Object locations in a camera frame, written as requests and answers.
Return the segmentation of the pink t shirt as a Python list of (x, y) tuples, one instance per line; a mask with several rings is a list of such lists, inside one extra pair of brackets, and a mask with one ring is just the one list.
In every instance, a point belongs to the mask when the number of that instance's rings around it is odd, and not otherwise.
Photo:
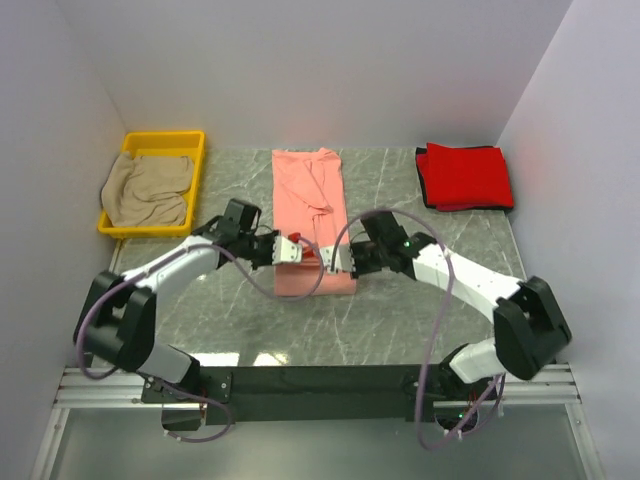
[[(324, 248), (333, 246), (347, 223), (342, 161), (333, 150), (272, 151), (273, 226), (284, 235), (299, 233)], [(317, 257), (299, 265), (275, 268), (274, 293), (293, 297), (307, 293), (319, 274)], [(353, 295), (349, 273), (327, 274), (313, 295)]]

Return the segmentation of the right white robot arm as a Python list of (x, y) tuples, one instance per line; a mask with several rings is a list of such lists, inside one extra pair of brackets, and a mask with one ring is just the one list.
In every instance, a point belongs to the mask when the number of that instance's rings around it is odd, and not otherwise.
[(462, 345), (438, 364), (429, 363), (425, 389), (442, 399), (461, 399), (482, 380), (511, 374), (533, 379), (573, 338), (550, 285), (532, 276), (519, 279), (475, 263), (444, 245), (423, 225), (410, 235), (398, 223), (397, 209), (360, 216), (368, 236), (350, 245), (353, 273), (388, 269), (444, 291), (471, 306), (492, 325), (487, 340)]

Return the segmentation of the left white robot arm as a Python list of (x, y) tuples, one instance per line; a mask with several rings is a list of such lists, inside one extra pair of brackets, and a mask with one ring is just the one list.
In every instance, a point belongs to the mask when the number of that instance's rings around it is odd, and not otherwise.
[(77, 365), (91, 380), (117, 370), (164, 382), (176, 401), (202, 391), (200, 362), (156, 336), (158, 305), (201, 275), (240, 259), (270, 266), (278, 230), (258, 232), (261, 209), (232, 199), (226, 210), (196, 228), (178, 246), (122, 274), (103, 271), (91, 283), (74, 331)]

